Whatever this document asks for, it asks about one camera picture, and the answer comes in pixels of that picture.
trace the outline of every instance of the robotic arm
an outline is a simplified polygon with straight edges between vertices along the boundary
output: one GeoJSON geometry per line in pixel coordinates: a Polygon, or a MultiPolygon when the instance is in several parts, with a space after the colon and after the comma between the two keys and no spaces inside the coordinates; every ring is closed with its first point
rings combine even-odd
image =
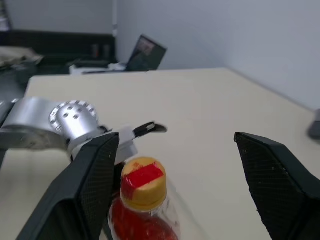
{"type": "Polygon", "coordinates": [[[135,138],[167,131],[154,122],[112,131],[99,125],[94,107],[85,101],[37,97],[1,102],[0,126],[2,158],[8,149],[60,149],[72,161],[52,182],[19,240],[99,239],[115,165],[137,154],[135,138]]]}

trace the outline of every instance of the white table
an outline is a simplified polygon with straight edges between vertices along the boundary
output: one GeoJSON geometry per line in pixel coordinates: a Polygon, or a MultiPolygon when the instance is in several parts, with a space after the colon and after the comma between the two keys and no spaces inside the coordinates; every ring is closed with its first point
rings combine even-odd
{"type": "MultiPolygon", "coordinates": [[[[314,114],[225,68],[39,76],[27,96],[87,100],[100,122],[114,129],[153,120],[165,124],[168,133],[137,139],[137,147],[163,162],[214,240],[270,239],[249,193],[235,132],[285,144],[320,178],[320,145],[306,136],[314,114]]],[[[62,152],[9,151],[0,172],[1,238],[19,234],[68,163],[62,152]]]]}

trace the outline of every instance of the plastic bottle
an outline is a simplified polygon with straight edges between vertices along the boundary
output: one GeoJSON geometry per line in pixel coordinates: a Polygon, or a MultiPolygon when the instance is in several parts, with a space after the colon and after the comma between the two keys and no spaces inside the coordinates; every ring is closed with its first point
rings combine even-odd
{"type": "Polygon", "coordinates": [[[167,176],[151,157],[129,161],[121,190],[112,203],[108,224],[114,240],[180,240],[180,223],[167,194],[167,176]]]}

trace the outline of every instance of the bottle cap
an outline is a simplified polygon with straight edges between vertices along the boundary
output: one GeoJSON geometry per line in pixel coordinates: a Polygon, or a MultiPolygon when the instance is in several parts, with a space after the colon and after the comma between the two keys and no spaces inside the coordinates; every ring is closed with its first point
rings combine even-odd
{"type": "Polygon", "coordinates": [[[121,199],[130,208],[149,211],[160,206],[166,198],[166,171],[152,157],[129,161],[122,170],[121,199]]]}

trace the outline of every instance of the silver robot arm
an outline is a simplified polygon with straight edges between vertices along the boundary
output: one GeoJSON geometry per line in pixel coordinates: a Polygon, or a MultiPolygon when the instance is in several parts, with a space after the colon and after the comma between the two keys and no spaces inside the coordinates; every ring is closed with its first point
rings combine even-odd
{"type": "Polygon", "coordinates": [[[99,125],[95,108],[81,100],[55,102],[25,97],[13,102],[0,102],[2,152],[7,149],[60,149],[75,159],[84,144],[116,132],[119,134],[117,165],[138,153],[133,142],[135,138],[150,132],[166,131],[164,126],[154,122],[136,129],[124,127],[117,131],[108,130],[99,125]]]}

